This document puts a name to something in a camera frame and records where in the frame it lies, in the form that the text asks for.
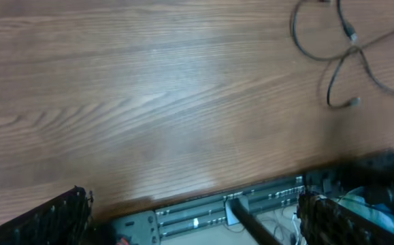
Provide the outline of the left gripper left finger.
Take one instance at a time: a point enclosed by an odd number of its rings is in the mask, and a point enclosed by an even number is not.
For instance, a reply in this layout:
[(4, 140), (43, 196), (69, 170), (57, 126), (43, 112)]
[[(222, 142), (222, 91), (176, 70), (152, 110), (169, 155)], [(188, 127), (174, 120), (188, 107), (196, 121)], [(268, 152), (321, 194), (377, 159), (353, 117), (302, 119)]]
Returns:
[(93, 193), (69, 191), (0, 225), (0, 245), (80, 244), (92, 218)]

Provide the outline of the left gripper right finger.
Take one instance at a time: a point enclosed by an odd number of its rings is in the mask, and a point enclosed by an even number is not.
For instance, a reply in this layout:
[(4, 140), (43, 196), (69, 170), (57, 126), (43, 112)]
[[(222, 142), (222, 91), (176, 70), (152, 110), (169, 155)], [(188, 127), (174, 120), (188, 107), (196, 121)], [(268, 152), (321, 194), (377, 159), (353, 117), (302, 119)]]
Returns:
[(307, 244), (394, 244), (394, 218), (359, 203), (346, 207), (317, 193), (302, 193), (297, 217)]

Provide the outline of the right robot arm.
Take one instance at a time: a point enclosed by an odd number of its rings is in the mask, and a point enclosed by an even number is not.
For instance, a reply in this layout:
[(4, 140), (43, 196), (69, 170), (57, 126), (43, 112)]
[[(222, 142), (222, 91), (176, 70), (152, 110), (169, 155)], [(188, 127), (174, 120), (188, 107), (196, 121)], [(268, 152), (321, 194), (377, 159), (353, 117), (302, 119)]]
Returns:
[(308, 191), (328, 197), (357, 194), (369, 205), (382, 204), (394, 214), (394, 150), (342, 158), (303, 173)]

